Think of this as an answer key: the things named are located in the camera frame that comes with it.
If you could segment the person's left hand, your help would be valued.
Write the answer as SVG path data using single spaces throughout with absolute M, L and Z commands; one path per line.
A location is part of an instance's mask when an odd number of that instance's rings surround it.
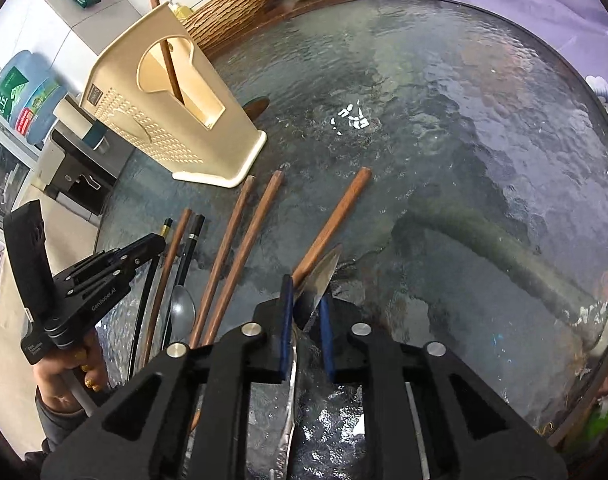
M 72 347 L 52 349 L 32 371 L 42 403 L 58 414 L 83 410 L 91 415 L 96 402 L 90 392 L 107 385 L 103 350 L 94 328 Z

